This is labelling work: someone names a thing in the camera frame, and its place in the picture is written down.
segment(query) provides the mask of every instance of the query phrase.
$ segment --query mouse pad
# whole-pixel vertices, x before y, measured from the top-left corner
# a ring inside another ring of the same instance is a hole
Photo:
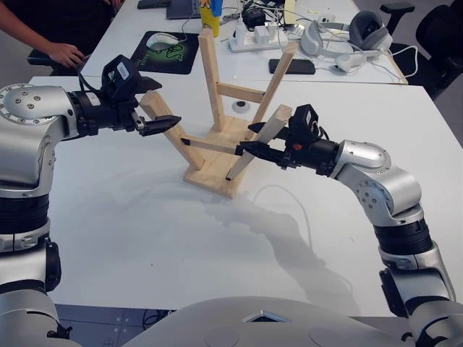
[[[148,31],[140,41],[137,49],[130,59],[139,71],[163,72],[164,74],[189,74],[195,61],[198,34],[188,34],[185,42],[180,42],[171,48],[154,51],[146,46],[146,42],[159,31]],[[185,39],[183,33],[168,33],[180,41]]]

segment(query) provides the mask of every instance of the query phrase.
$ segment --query floor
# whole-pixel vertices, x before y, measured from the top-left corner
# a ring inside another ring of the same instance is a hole
[[[354,0],[360,9],[378,10],[383,0]],[[409,0],[415,11],[406,14],[394,33],[396,42],[415,44],[415,28],[419,21],[437,4],[449,4],[450,0]],[[47,67],[32,67],[26,62],[30,48],[0,32],[0,87],[16,82],[27,82],[32,76],[48,75]],[[460,145],[463,145],[463,75],[436,101],[436,106],[452,129]],[[143,331],[144,309],[120,309],[103,307],[78,307],[57,305],[61,322],[72,326],[72,340],[83,346],[118,347]],[[147,316],[154,310],[146,312]],[[400,336],[405,332],[402,319],[358,318],[372,326],[380,327]]]

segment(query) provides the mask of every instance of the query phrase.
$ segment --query black chair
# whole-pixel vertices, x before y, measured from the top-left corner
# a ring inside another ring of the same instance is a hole
[[[418,71],[407,80],[411,85],[423,86],[433,100],[463,72],[462,3],[463,0],[455,0],[450,6],[437,6],[417,28],[417,41],[430,58],[418,52]],[[387,24],[391,35],[402,16],[414,9],[405,1],[381,6],[381,11],[391,15]],[[407,46],[392,43],[391,52],[398,52]],[[395,55],[394,61],[404,75],[412,74],[415,71],[415,50],[407,49]]]
[[[49,56],[36,49],[33,49],[27,56],[27,62],[30,65],[43,65],[46,67],[51,67],[51,76],[77,76],[75,69],[70,69],[62,66],[59,63],[56,63],[55,61],[51,60]]]

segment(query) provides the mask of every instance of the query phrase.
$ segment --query chair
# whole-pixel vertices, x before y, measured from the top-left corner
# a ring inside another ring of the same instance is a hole
[[[418,25],[416,38],[430,55],[427,59],[418,52],[418,71],[407,80],[411,85],[421,85],[435,100],[462,72],[462,3],[455,0],[450,6],[440,5],[429,12]],[[392,35],[399,20],[415,9],[403,1],[384,4],[381,11],[391,15],[387,28]],[[403,43],[392,43],[391,52],[395,53],[408,47]],[[394,61],[404,75],[415,71],[415,50],[394,56]]]

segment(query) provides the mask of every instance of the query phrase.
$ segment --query smartphone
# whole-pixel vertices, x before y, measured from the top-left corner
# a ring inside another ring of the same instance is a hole
[[[138,9],[156,9],[159,7],[167,7],[171,0],[140,0],[138,2]]]
[[[268,71],[273,74],[280,59],[270,59]],[[315,66],[307,59],[292,59],[286,74],[315,74]]]

